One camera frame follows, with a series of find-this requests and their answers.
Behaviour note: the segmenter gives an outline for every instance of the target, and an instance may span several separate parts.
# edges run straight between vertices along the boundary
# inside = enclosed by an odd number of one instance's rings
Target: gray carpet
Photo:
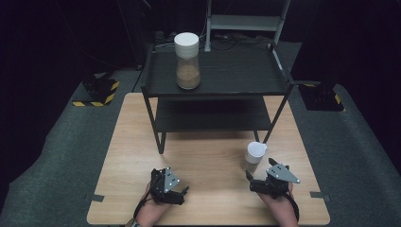
[[[292,65],[300,44],[279,45]],[[66,104],[39,160],[10,185],[0,226],[91,226],[89,197],[123,98],[132,89],[140,92],[139,76],[114,72],[120,85],[109,106]],[[339,85],[335,91],[345,112],[307,111],[297,89],[288,100],[318,183],[330,198],[328,226],[400,226],[400,176],[347,91]]]

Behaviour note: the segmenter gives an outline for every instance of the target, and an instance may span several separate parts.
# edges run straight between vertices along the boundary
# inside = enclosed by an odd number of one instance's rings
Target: human hand
[[[288,183],[288,193],[292,196],[292,183]],[[299,226],[291,202],[284,196],[273,199],[271,196],[257,193],[260,199],[269,207],[274,219],[281,227]]]
[[[148,183],[142,199],[145,198],[149,189],[150,183]],[[156,224],[157,221],[159,221],[159,219],[169,208],[171,208],[171,206],[172,204],[169,203],[156,203],[151,194],[148,194],[147,202],[145,202],[144,206],[142,206],[138,212],[138,215],[136,216],[136,222],[140,224],[141,227],[151,227]]]

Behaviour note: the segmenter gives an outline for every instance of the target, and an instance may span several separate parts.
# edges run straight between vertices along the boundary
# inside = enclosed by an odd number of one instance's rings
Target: white lid
[[[184,32],[174,37],[177,56],[185,59],[193,58],[199,53],[200,38],[191,32]]]
[[[258,164],[266,153],[268,146],[259,142],[251,142],[248,145],[248,152],[245,158],[249,163]]]

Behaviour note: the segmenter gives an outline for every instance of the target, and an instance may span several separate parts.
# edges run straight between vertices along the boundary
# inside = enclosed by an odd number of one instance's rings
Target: wooden table
[[[266,96],[278,107],[279,96]],[[127,94],[115,125],[112,141],[96,187],[104,200],[92,201],[90,224],[126,224],[145,192],[153,168],[170,166],[181,179],[173,191],[189,185],[183,205],[174,205],[158,225],[271,225],[276,222],[249,182],[240,162],[251,131],[175,132],[159,154],[142,94]],[[266,177],[268,158],[289,165],[300,180],[293,194],[300,208],[300,224],[324,225],[330,221],[290,107],[286,104],[268,142],[268,152],[253,176]]]

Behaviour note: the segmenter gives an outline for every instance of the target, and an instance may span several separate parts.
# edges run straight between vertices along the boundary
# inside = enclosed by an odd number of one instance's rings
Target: white container
[[[245,152],[242,169],[254,172],[266,153],[268,146],[259,142],[251,142]]]
[[[177,84],[184,89],[196,88],[201,83],[198,62],[199,37],[190,32],[180,33],[174,38],[177,55]]]

